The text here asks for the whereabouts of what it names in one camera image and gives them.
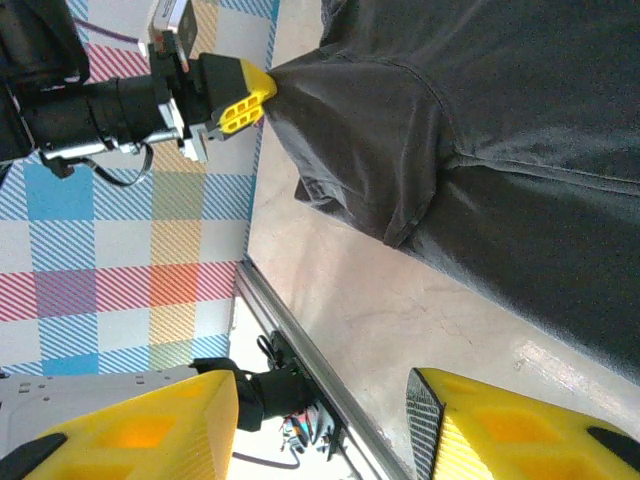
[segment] blue stripe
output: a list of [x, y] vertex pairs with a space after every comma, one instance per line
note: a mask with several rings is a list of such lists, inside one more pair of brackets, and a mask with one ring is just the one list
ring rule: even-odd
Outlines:
[[67, 0], [67, 6], [72, 15], [82, 20], [89, 20], [89, 2], [86, 0]]
[[276, 45], [276, 30], [278, 27], [278, 7], [280, 6], [280, 2], [277, 2], [274, 6], [275, 13], [272, 13], [272, 16], [275, 16], [271, 19], [271, 27], [269, 28], [269, 37], [267, 38], [267, 58], [265, 61], [265, 70], [271, 69], [271, 62], [273, 61], [273, 50]]
[[[137, 170], [106, 170], [127, 182], [138, 176]], [[114, 188], [97, 176], [93, 185], [96, 220], [151, 220], [152, 172], [141, 183], [129, 188]]]
[[[89, 2], [87, 0], [67, 0], [72, 17], [89, 20]], [[89, 42], [89, 34], [84, 28], [78, 28], [78, 37], [82, 43]]]
[[256, 17], [271, 18], [274, 0], [220, 0], [220, 6]]
[[29, 229], [35, 271], [95, 268], [93, 222], [34, 221]]
[[207, 175], [202, 218], [248, 219], [252, 183], [252, 175]]
[[100, 373], [144, 372], [149, 369], [149, 346], [100, 353]]
[[193, 339], [193, 358], [226, 357], [229, 355], [229, 335], [211, 335]]
[[44, 318], [39, 327], [43, 360], [98, 351], [95, 314]]
[[27, 375], [42, 375], [42, 362], [16, 363], [2, 367], [6, 373], [24, 373]]
[[16, 162], [0, 189], [0, 220], [28, 220], [24, 166]]
[[97, 353], [42, 361], [43, 375], [89, 375], [95, 373], [98, 373]]

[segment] plaid tablecloth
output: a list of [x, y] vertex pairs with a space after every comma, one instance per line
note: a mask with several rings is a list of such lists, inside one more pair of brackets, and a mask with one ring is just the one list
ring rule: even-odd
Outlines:
[[[131, 36], [152, 3], [68, 0], [75, 16]], [[270, 65], [278, 0], [194, 6], [194, 55]], [[135, 45], [80, 35], [92, 81], [148, 73]], [[211, 145], [206, 165], [158, 146], [149, 178], [125, 190], [86, 168], [60, 181], [33, 159], [16, 163], [0, 190], [0, 366], [38, 375], [131, 372], [226, 354], [260, 142], [252, 128]], [[142, 161], [120, 153], [97, 160], [124, 178]]]

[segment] striped pattern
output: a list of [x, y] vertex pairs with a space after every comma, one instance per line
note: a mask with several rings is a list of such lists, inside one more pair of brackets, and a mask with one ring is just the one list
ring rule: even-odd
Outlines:
[[175, 141], [153, 145], [153, 169], [166, 172], [205, 173], [206, 164], [185, 158]]
[[198, 36], [193, 44], [191, 58], [198, 58], [201, 53], [213, 52], [216, 47], [218, 5], [194, 0], [193, 9], [198, 19]]
[[91, 82], [104, 82], [112, 77], [138, 77], [150, 72], [147, 60], [138, 52], [92, 43], [87, 47], [87, 54], [91, 63]]
[[[88, 0], [67, 0], [67, 6], [71, 11], [72, 17], [77, 17], [81, 20], [89, 20]], [[88, 33], [80, 27], [78, 27], [78, 37], [80, 37], [80, 41], [82, 43], [87, 43], [89, 41]]]
[[212, 335], [193, 339], [193, 358], [226, 357], [229, 335]]
[[36, 271], [83, 270], [95, 266], [93, 222], [31, 222]]
[[101, 352], [99, 373], [133, 373], [149, 369], [149, 347], [123, 348]]
[[42, 375], [42, 362], [16, 363], [3, 366], [5, 373], [24, 373], [26, 375]]
[[191, 340], [195, 333], [196, 304], [167, 305], [151, 309], [149, 343]]
[[28, 218], [24, 165], [22, 162], [16, 162], [0, 189], [0, 220], [27, 220]]
[[43, 360], [98, 351], [98, 321], [94, 314], [40, 320]]
[[[138, 176], [137, 170], [114, 168], [107, 171], [124, 181], [132, 181]], [[151, 220], [152, 172], [130, 188], [114, 188], [98, 177], [94, 178], [93, 186], [96, 220]]]
[[220, 6], [256, 17], [271, 19], [273, 0], [220, 0]]
[[[95, 0], [67, 1], [74, 17], [103, 24], [103, 19], [89, 15], [90, 1]], [[226, 8], [259, 17], [251, 20], [231, 12], [226, 18], [232, 23], [234, 19], [271, 21], [268, 38], [250, 40], [267, 42], [264, 63], [262, 58], [256, 61], [258, 65], [270, 66], [278, 0], [194, 0], [199, 35], [192, 57], [215, 50], [219, 40], [220, 1]], [[113, 12], [114, 18], [122, 14], [126, 12]], [[79, 29], [79, 35], [84, 42], [91, 36], [83, 29]], [[242, 42], [243, 38], [240, 36], [237, 40]], [[85, 48], [91, 61], [93, 82], [149, 73], [146, 60], [137, 52], [88, 43]], [[255, 150], [252, 141], [247, 140], [250, 151], [255, 152], [254, 158], [237, 159], [245, 162], [240, 171], [251, 172], [253, 166], [253, 175], [207, 175], [206, 165], [184, 159], [175, 142], [167, 142], [154, 146], [156, 158], [151, 177], [128, 190], [108, 186], [87, 169], [79, 169], [70, 181], [59, 182], [39, 166], [36, 155], [16, 163], [0, 190], [0, 221], [30, 221], [31, 241], [24, 242], [24, 251], [33, 259], [34, 271], [0, 272], [0, 336], [3, 322], [35, 319], [31, 321], [39, 324], [43, 341], [25, 339], [25, 348], [35, 345], [41, 351], [35, 351], [33, 357], [22, 357], [34, 362], [6, 366], [6, 371], [34, 375], [134, 372], [150, 366], [165, 368], [182, 364], [194, 356], [226, 354], [228, 336], [213, 334], [225, 331], [222, 325], [227, 324], [227, 318], [216, 315], [211, 319], [221, 322], [217, 331], [205, 329], [213, 336], [191, 339], [196, 334], [194, 304], [197, 306], [198, 299], [231, 299], [235, 277], [234, 261], [198, 264], [201, 242], [212, 241], [202, 238], [200, 223], [203, 217], [208, 220], [250, 217], [261, 137], [259, 132]], [[140, 163], [140, 158], [131, 158], [131, 168], [122, 164], [125, 169], [111, 172], [120, 178], [133, 179]], [[95, 220], [103, 224], [151, 220], [151, 244], [128, 256], [114, 252], [114, 258], [123, 261], [105, 263], [125, 267], [96, 270]], [[127, 231], [138, 233], [135, 228]], [[145, 232], [143, 240], [149, 242], [148, 230]], [[229, 250], [235, 253], [221, 258], [235, 259], [242, 246], [237, 242], [246, 245], [248, 240], [248, 229], [244, 238], [235, 238], [242, 233], [239, 229], [231, 235], [233, 238], [225, 238], [220, 249], [228, 249], [230, 243], [237, 244], [237, 249]], [[218, 237], [221, 237], [219, 231], [215, 238]], [[113, 249], [121, 248], [115, 240], [111, 244]], [[143, 254], [143, 261], [135, 261], [136, 255]], [[145, 265], [150, 254], [152, 263], [157, 265], [130, 267]], [[144, 329], [132, 333], [143, 338], [121, 345], [97, 341], [95, 312], [122, 312], [117, 315], [126, 316], [126, 310], [137, 308], [149, 309], [148, 335], [145, 323]], [[110, 350], [150, 340], [158, 345]], [[107, 351], [98, 353], [101, 348]]]
[[205, 175], [154, 172], [154, 220], [200, 220]]
[[149, 306], [150, 267], [101, 268], [96, 271], [98, 312]]
[[231, 298], [236, 262], [203, 263], [198, 268], [198, 301]]
[[200, 220], [155, 221], [151, 228], [151, 263], [154, 265], [200, 260]]
[[0, 274], [0, 325], [37, 316], [33, 273]]
[[276, 45], [276, 30], [278, 26], [278, 7], [279, 3], [275, 5], [275, 18], [271, 21], [271, 27], [269, 28], [269, 38], [267, 39], [267, 58], [265, 59], [265, 70], [271, 69], [271, 62], [273, 61], [273, 50]]
[[159, 370], [188, 364], [193, 360], [191, 356], [192, 340], [151, 345], [149, 347], [149, 368]]
[[151, 306], [196, 301], [198, 264], [153, 265], [151, 267]]
[[35, 272], [38, 317], [62, 317], [95, 312], [94, 270]]
[[202, 218], [248, 219], [252, 186], [251, 175], [207, 175]]

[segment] purple cable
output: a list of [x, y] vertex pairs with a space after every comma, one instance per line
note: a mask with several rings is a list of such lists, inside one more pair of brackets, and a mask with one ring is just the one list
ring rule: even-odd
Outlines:
[[91, 30], [92, 32], [99, 33], [100, 35], [104, 35], [105, 37], [113, 38], [114, 40], [118, 40], [120, 42], [132, 43], [134, 45], [138, 44], [137, 38], [129, 37], [121, 33], [112, 32], [111, 30], [99, 27], [97, 25], [94, 25], [93, 23], [85, 22], [84, 20], [80, 20], [79, 18], [74, 18], [73, 21], [76, 22], [77, 25], [86, 28], [87, 30]]

